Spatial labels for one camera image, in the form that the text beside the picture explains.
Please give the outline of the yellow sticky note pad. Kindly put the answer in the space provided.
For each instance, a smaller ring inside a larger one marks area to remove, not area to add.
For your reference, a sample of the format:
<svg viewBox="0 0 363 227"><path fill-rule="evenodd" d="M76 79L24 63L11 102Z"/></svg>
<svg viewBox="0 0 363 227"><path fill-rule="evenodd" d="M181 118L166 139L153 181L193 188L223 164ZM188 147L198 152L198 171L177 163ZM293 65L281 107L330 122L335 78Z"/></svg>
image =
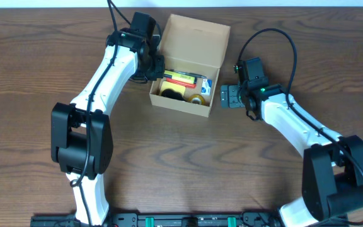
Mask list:
<svg viewBox="0 0 363 227"><path fill-rule="evenodd" d="M186 87L174 83L170 83L169 81L163 81L160 86L159 94L162 95L162 92L164 90L173 90L174 92L177 92L181 94L182 96L185 94Z"/></svg>

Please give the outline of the yellow highlighter marker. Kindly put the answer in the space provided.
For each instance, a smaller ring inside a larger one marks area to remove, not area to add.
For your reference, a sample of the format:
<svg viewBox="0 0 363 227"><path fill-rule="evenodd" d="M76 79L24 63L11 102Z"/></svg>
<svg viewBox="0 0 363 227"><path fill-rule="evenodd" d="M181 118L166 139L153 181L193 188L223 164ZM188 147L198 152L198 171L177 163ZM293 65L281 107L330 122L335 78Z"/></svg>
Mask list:
<svg viewBox="0 0 363 227"><path fill-rule="evenodd" d="M173 80L181 81L188 84L196 84L197 80L193 76L188 76L180 73L176 73L173 71L164 71L164 76Z"/></svg>

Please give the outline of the white blue eraser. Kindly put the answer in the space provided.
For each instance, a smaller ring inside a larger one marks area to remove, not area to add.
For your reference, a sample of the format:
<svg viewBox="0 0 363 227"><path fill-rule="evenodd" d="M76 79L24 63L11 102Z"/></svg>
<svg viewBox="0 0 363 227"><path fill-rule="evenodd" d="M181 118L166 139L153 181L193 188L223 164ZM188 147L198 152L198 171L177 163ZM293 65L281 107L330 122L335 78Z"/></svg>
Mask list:
<svg viewBox="0 0 363 227"><path fill-rule="evenodd" d="M212 80L211 79L203 79L202 80L202 88L201 94L205 96L210 96L212 89Z"/></svg>

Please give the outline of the yellow tape roll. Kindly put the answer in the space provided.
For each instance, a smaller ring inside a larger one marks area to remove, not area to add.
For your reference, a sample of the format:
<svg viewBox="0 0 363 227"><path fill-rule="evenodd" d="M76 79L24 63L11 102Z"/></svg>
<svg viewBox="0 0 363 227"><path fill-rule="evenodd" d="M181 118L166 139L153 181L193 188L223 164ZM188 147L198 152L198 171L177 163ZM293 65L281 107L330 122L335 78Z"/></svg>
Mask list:
<svg viewBox="0 0 363 227"><path fill-rule="evenodd" d="M188 98L189 103L197 104L197 105L205 105L205 99L200 94L194 94Z"/></svg>

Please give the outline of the black computer mouse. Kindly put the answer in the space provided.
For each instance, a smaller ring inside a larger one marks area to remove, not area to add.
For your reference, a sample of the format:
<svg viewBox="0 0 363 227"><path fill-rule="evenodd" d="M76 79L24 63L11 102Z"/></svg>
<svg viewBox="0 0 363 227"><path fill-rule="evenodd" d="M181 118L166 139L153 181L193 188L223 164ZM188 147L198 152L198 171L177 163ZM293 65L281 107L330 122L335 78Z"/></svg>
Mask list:
<svg viewBox="0 0 363 227"><path fill-rule="evenodd" d="M176 92L175 90L172 89L165 89L161 92L161 96L165 97L165 98L170 98L170 99L174 99L174 100L179 100L179 101L185 101L183 95L179 92Z"/></svg>

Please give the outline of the black ballpoint pen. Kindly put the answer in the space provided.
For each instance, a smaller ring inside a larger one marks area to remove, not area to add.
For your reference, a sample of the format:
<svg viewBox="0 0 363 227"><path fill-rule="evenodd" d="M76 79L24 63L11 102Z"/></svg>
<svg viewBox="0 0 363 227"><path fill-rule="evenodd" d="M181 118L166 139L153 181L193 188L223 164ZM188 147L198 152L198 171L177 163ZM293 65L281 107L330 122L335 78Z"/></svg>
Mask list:
<svg viewBox="0 0 363 227"><path fill-rule="evenodd" d="M201 75L201 74L184 72L184 71L179 71L179 70L174 70L174 69L166 69L165 72L173 72L173 73L183 74L183 75L187 75L187 76L193 76L196 78L202 78L202 79L207 78L206 76Z"/></svg>

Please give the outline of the brown cardboard box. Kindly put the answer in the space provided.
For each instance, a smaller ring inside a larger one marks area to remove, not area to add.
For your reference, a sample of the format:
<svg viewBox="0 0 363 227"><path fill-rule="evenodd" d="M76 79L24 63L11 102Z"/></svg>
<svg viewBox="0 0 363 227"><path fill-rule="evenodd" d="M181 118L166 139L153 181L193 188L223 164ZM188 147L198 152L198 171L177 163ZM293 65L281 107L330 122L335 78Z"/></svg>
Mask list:
<svg viewBox="0 0 363 227"><path fill-rule="evenodd" d="M186 88L184 102L165 98L159 94L161 83L166 81L163 78L151 85L151 103L158 107L208 117L228 47L230 30L231 27L227 25L172 14L163 31L159 48L165 58L165 68L206 76L206 79L212 80L211 94L201 94L202 78L199 78L196 88ZM205 105L189 103L188 98L194 94L202 95Z"/></svg>

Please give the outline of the red black stapler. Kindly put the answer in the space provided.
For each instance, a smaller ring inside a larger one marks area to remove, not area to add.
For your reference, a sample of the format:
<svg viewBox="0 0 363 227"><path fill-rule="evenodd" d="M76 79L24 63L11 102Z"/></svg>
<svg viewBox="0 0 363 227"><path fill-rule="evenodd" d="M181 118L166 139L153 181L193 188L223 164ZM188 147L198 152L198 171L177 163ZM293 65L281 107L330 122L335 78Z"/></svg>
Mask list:
<svg viewBox="0 0 363 227"><path fill-rule="evenodd" d="M186 82L183 82L183 81L174 80L174 79L171 79L171 78L166 78L166 81L170 82L170 83L173 83L173 84L180 85L180 86L184 86L186 88L196 88L196 84L194 84L194 83L190 84L190 83L186 83Z"/></svg>

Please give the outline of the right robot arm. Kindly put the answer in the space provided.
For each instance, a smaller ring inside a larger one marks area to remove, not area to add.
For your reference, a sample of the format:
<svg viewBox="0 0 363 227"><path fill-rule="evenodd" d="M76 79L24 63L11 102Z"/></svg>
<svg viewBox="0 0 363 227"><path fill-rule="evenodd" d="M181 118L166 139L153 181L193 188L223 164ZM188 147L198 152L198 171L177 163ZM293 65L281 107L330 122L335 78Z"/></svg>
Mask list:
<svg viewBox="0 0 363 227"><path fill-rule="evenodd" d="M363 140L330 130L281 85L271 85L260 58L239 60L234 71L239 82L222 87L222 104L274 127L303 158L302 195L279 208L275 225L349 225L346 215L363 208Z"/></svg>

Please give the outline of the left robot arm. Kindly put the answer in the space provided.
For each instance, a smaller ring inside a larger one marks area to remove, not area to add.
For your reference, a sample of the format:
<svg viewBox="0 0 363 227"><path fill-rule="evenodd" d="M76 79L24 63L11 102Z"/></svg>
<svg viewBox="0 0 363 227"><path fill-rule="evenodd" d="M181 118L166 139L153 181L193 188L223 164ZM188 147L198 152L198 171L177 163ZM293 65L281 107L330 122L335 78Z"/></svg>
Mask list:
<svg viewBox="0 0 363 227"><path fill-rule="evenodd" d="M54 226L104 226L110 206L103 174L113 154L110 114L125 84L146 84L164 76L158 54L156 20L136 12L128 28L107 37L103 59L93 77L71 103L56 103L51 112L51 158L66 174L76 212Z"/></svg>

